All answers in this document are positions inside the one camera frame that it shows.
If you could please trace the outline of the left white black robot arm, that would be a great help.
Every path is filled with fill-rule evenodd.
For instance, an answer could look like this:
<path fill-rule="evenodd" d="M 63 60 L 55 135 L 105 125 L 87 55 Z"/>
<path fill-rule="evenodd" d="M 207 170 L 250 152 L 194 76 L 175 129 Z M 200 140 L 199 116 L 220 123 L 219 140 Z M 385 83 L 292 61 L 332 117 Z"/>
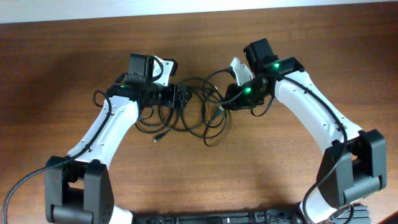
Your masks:
<path fill-rule="evenodd" d="M 49 223 L 134 223 L 133 211 L 118 207 L 109 167 L 124 135 L 144 108 L 184 108 L 186 88 L 169 82 L 174 59 L 131 54 L 129 69 L 104 93 L 98 117 L 65 157 L 52 156 L 45 171 L 45 216 Z"/>

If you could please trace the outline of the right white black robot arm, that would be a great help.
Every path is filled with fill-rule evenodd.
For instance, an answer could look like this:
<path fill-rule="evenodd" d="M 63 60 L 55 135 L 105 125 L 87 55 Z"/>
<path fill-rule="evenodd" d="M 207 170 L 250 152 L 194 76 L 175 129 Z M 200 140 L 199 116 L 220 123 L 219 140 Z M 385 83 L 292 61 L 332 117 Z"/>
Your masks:
<path fill-rule="evenodd" d="M 253 110 L 265 98 L 288 107 L 312 135 L 322 153 L 315 183 L 301 202 L 266 212 L 266 223 L 369 223 L 359 203 L 386 187 L 386 140 L 343 115 L 315 86 L 294 57 L 280 59 L 267 39 L 244 48 L 246 63 L 234 58 L 228 68 L 223 107 Z"/>

